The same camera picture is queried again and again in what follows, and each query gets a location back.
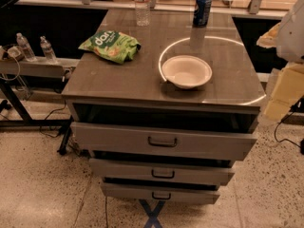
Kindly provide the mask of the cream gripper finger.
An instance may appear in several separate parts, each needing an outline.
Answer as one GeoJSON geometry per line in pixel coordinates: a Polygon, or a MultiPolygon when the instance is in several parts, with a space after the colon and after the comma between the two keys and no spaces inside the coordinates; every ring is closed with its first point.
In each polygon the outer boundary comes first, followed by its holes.
{"type": "Polygon", "coordinates": [[[304,65],[289,62],[278,73],[274,90],[263,112],[271,121],[280,122],[304,96],[304,65]]]}
{"type": "Polygon", "coordinates": [[[277,23],[271,27],[267,32],[257,39],[256,44],[262,48],[275,48],[279,26],[280,24],[277,23]]]}

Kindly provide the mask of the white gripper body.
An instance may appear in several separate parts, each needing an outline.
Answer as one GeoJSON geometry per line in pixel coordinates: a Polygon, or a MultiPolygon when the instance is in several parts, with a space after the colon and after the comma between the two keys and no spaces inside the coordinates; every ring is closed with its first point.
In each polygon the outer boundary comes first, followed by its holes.
{"type": "Polygon", "coordinates": [[[304,0],[297,0],[282,18],[277,33],[276,54],[288,62],[304,62],[304,0]]]}

